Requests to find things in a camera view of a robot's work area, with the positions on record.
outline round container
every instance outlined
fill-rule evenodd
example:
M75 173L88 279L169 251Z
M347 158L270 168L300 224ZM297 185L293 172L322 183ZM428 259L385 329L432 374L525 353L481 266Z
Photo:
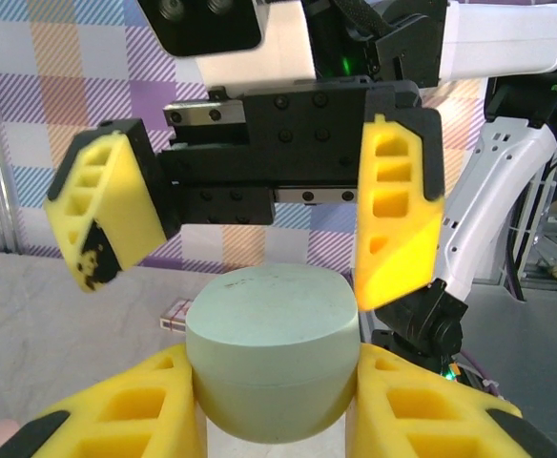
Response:
M197 400L218 427L281 444L330 427L356 386L359 315L341 275L307 265L211 281L186 318Z

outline plaid backdrop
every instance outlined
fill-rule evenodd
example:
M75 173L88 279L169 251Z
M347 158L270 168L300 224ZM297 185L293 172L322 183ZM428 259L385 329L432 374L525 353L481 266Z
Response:
M135 0L0 0L1 133L27 252L58 256L41 202L74 133L103 118L142 117L159 149L171 134L162 107L205 96L200 81L193 60L159 48ZM444 119L448 190L482 125L483 94L482 82L465 81L426 98ZM278 204L272 227L186 226L143 263L222 272L290 261L347 272L355 216L353 204Z

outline container lid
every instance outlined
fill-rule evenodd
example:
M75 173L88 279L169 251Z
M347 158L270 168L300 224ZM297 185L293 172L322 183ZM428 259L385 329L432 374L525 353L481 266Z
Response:
M186 317L192 367L242 385L291 385L357 365L359 313L340 274L267 264L211 281Z

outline small box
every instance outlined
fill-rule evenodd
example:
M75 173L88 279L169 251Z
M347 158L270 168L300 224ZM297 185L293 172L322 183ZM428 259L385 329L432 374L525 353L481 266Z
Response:
M192 301L177 299L160 317L160 327L169 331L185 332L185 316Z

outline floor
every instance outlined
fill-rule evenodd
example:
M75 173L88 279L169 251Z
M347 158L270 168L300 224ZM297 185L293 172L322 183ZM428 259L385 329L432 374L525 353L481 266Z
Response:
M212 277L136 268L87 295L60 260L0 255L0 419L25 423L45 406L182 342L159 328L158 317ZM499 288L476 286L464 347L502 394L557 442L557 294L526 295L521 304ZM209 425L209 456L343 457L343 436L343 419L307 441L274 447L244 443Z

